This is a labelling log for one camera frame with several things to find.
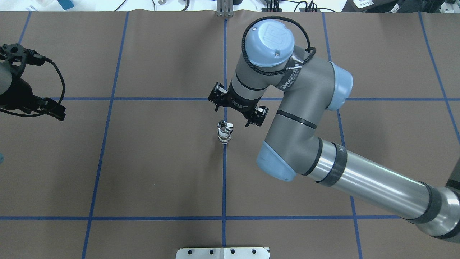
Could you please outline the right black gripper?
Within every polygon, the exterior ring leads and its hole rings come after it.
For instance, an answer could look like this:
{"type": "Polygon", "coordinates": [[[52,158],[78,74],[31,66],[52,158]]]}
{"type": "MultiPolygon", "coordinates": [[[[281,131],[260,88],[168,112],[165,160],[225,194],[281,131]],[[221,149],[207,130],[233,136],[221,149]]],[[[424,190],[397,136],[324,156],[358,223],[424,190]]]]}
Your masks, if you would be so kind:
{"type": "Polygon", "coordinates": [[[220,107],[230,107],[242,113],[247,120],[245,127],[251,124],[261,127],[269,111],[266,106],[257,106],[259,98],[253,100],[243,98],[238,95],[232,86],[228,88],[228,91],[225,90],[225,87],[220,82],[215,83],[208,96],[208,101],[214,104],[215,112],[220,107]]]}

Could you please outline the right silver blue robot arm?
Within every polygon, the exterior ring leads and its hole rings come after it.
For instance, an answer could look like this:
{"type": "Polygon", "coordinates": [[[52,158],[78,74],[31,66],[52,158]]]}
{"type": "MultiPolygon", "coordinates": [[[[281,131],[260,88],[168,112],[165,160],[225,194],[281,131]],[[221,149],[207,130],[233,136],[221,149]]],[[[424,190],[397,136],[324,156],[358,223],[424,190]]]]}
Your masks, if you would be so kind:
{"type": "Polygon", "coordinates": [[[253,20],[240,40],[240,57],[227,86],[215,83],[208,101],[229,108],[249,125],[262,126],[269,108],[260,101],[271,86],[282,92],[256,163],[266,174],[290,182],[311,178],[409,222],[422,233],[459,243],[459,185],[417,181],[328,141],[318,134],[324,113],[342,108],[352,92],[350,72],[317,57],[295,20],[253,20]]]}

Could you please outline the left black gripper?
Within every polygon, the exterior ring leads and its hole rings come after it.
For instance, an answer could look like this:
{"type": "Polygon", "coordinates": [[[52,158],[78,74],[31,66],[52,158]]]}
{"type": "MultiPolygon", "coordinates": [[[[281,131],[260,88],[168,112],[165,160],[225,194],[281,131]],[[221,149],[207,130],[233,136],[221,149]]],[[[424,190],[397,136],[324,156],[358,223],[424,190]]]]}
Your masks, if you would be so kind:
{"type": "Polygon", "coordinates": [[[7,90],[1,93],[0,107],[2,113],[19,115],[15,110],[22,111],[25,115],[32,112],[44,113],[59,121],[66,117],[66,107],[51,98],[40,99],[33,95],[32,88],[23,79],[13,78],[7,90]]]}

